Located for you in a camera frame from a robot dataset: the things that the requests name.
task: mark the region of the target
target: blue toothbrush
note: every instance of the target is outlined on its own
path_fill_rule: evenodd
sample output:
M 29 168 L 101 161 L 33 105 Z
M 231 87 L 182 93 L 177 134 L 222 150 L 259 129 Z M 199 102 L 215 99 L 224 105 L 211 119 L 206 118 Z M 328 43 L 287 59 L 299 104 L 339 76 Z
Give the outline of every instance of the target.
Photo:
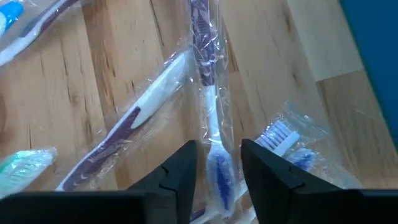
M 224 217 L 234 211 L 235 176 L 233 160 L 221 141 L 218 126 L 215 83 L 215 43 L 211 36 L 209 0 L 190 0 L 193 32 L 193 51 L 204 86 L 208 113 L 211 148 L 206 161 L 206 177 L 211 204 Z
M 309 171 L 315 163 L 316 156 L 311 149 L 301 148 L 291 153 L 286 160 L 305 171 Z

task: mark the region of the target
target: green toothbrush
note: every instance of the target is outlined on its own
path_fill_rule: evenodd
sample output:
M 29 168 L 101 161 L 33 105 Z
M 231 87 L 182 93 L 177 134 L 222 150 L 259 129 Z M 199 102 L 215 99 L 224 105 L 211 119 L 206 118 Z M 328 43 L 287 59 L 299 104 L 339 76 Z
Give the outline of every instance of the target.
M 24 190 L 57 156 L 57 150 L 19 151 L 0 162 L 0 199 Z

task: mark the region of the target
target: blue bristles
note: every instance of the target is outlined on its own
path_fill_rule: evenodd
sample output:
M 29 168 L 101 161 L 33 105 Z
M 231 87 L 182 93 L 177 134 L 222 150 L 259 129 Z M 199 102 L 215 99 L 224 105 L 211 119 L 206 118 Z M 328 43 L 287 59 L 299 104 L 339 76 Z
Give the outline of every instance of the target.
M 217 157 L 217 183 L 218 183 L 218 191 L 220 197 L 223 201 L 224 209 L 229 210 L 229 198 L 231 193 L 231 187 L 228 183 L 230 183 L 230 178 L 228 177 L 228 171 L 225 170 L 225 164 L 227 163 L 226 159 L 222 156 Z
M 299 149 L 287 157 L 295 166 L 309 171 L 315 163 L 316 154 L 310 149 Z

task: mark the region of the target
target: wrapped toothbrush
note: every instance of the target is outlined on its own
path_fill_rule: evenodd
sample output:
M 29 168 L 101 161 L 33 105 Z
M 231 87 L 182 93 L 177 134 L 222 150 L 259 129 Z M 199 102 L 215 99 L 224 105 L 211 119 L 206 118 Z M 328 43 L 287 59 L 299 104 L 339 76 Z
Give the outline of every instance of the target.
M 72 6 L 81 3 L 79 0 L 0 0 L 0 67 L 25 51 Z
M 0 162 L 0 199 L 28 187 L 50 166 L 57 150 L 36 149 L 19 151 Z
M 258 135 L 254 141 L 280 157 L 288 160 L 297 167 L 310 172 L 341 188 L 361 188 L 359 180 L 342 166 L 334 158 L 327 155 L 327 150 L 332 150 L 328 143 L 329 133 L 325 128 L 318 126 L 307 115 L 300 114 L 291 103 L 284 103 L 280 113 L 274 116 L 271 124 Z M 231 218 L 223 219 L 225 223 L 246 223 L 252 220 L 255 213 L 250 206 L 240 206 L 248 192 L 248 187 L 242 175 L 242 167 L 238 161 L 238 193 L 235 195 L 236 207 L 241 213 Z M 222 223 L 218 214 L 209 205 L 201 205 L 192 213 L 192 223 Z
M 284 103 L 282 111 L 255 140 L 262 147 L 341 188 L 361 188 L 359 180 L 328 156 L 332 150 L 328 131 L 312 118 L 299 113 L 293 104 Z
M 203 163 L 198 176 L 205 184 L 197 186 L 202 191 L 194 202 L 194 210 L 204 203 L 205 214 L 193 214 L 194 223 L 203 223 L 196 216 L 211 214 L 228 218 L 234 213 L 238 193 L 236 161 L 233 157 L 233 133 L 228 88 L 227 51 L 224 29 L 217 0 L 189 0 L 192 25 L 192 48 L 197 65 L 193 91 L 201 124 L 200 142 Z
M 126 109 L 105 137 L 74 165 L 60 181 L 57 190 L 95 189 L 116 163 L 140 149 L 145 149 L 173 114 L 162 109 L 178 105 L 177 94 L 186 80 L 191 50 L 181 50 L 164 63 L 157 77 Z

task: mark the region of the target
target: toothbrush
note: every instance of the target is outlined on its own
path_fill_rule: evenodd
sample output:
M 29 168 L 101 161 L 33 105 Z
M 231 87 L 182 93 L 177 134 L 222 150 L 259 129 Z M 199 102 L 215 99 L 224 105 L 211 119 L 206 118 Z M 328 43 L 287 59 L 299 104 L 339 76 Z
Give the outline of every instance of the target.
M 218 126 L 215 85 L 215 50 L 211 36 L 209 0 L 190 0 L 193 49 L 205 90 L 211 136 L 210 152 L 206 161 L 206 178 L 214 206 L 223 217 L 234 210 L 235 176 L 233 160 L 221 141 Z
M 291 153 L 286 160 L 305 171 L 309 171 L 313 167 L 316 157 L 317 155 L 311 149 L 301 148 Z
M 0 6 L 0 37 L 18 20 L 23 12 L 24 7 L 17 1 L 10 1 Z
M 300 135 L 298 132 L 291 130 L 282 121 L 277 120 L 254 141 L 262 147 L 273 151 L 278 156 L 283 157 L 287 150 L 290 149 L 299 139 Z M 303 170 L 308 171 L 313 167 L 313 163 L 315 162 L 315 153 L 309 149 L 299 149 L 297 152 L 292 153 L 287 160 Z M 241 182 L 243 182 L 244 185 L 242 185 L 238 193 L 235 195 L 235 199 L 241 198 L 248 190 L 244 180 L 241 180 Z M 195 219 L 191 220 L 190 224 L 206 223 L 218 214 L 217 211 L 207 206 L 195 213 L 199 213 L 201 215 L 197 215 Z
M 240 181 L 239 188 L 235 192 L 234 196 L 235 201 L 241 198 L 247 191 L 248 191 L 248 186 L 246 185 L 246 182 L 244 180 Z M 218 214 L 219 213 L 217 209 L 206 206 L 205 208 L 198 210 L 191 215 L 191 217 L 193 218 L 190 220 L 190 224 L 204 224 L 212 220 Z
M 55 0 L 38 16 L 33 18 L 19 34 L 19 37 L 0 52 L 0 66 L 11 61 L 17 54 L 26 49 L 64 10 L 77 1 L 78 0 Z
M 55 149 L 19 151 L 0 163 L 0 199 L 29 186 L 49 165 Z
M 299 139 L 298 132 L 290 130 L 286 124 L 277 120 L 255 142 L 282 157 Z
M 181 86 L 184 68 L 190 51 L 186 51 L 162 72 L 109 134 L 91 150 L 62 180 L 56 190 L 72 191 L 96 174 L 101 166 L 125 144 L 125 139 L 147 121 Z

